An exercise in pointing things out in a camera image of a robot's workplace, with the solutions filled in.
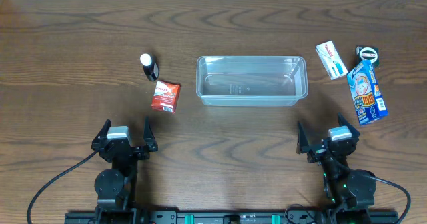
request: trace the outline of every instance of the transparent plastic tray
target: transparent plastic tray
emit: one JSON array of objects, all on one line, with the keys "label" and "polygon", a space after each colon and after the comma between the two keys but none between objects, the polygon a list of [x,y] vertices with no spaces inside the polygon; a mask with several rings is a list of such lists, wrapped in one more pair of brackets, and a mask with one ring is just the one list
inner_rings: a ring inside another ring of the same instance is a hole
[{"label": "transparent plastic tray", "polygon": [[204,105],[292,106],[308,94],[302,57],[206,56],[197,60]]}]

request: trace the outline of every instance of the wooden table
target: wooden table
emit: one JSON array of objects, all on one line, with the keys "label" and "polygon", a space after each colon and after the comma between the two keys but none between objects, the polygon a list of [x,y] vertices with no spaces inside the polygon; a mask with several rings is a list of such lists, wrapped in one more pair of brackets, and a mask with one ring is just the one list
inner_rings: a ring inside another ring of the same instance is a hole
[{"label": "wooden table", "polygon": [[[361,132],[348,161],[412,195],[405,223],[427,222],[427,0],[5,0],[0,10],[0,223],[56,174],[88,156],[106,119],[142,140],[150,116],[159,152],[140,162],[137,200],[179,209],[285,209],[328,202],[322,170],[297,155],[297,120],[326,135],[337,112]],[[333,40],[351,69],[354,47],[380,50],[390,116],[357,123],[345,78],[331,81],[314,47]],[[181,83],[177,113],[150,109],[160,77]],[[202,55],[298,55],[309,93],[293,107],[206,107],[195,94]],[[34,223],[92,210],[96,156],[50,186]],[[376,208],[402,213],[404,194],[378,184]]]}]

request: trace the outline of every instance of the blue box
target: blue box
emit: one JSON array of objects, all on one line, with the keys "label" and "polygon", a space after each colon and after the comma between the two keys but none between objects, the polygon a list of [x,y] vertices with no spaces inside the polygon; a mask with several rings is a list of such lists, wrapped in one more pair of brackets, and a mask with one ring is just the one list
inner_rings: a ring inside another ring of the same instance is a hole
[{"label": "blue box", "polygon": [[388,115],[371,61],[361,61],[347,74],[347,80],[360,125],[373,123]]}]

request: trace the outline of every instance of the red box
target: red box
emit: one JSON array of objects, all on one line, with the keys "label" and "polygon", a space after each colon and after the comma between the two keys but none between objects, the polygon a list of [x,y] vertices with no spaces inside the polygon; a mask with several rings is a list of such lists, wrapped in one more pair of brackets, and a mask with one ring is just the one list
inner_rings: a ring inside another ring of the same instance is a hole
[{"label": "red box", "polygon": [[181,86],[179,84],[157,81],[151,108],[153,110],[175,113],[180,89]]}]

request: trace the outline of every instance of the snack box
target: snack box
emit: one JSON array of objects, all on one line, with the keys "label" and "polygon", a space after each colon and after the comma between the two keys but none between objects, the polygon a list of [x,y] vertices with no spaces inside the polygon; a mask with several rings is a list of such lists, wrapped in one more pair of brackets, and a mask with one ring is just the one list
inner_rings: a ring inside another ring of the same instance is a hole
[{"label": "snack box", "polygon": [[373,123],[388,115],[371,61],[361,61],[347,74],[347,80],[360,125]]},{"label": "snack box", "polygon": [[157,81],[151,108],[157,111],[168,111],[175,113],[178,102],[180,85]]},{"label": "snack box", "polygon": [[343,77],[347,74],[347,68],[342,62],[332,41],[327,41],[317,45],[316,52],[318,53],[319,58],[331,80]]}]

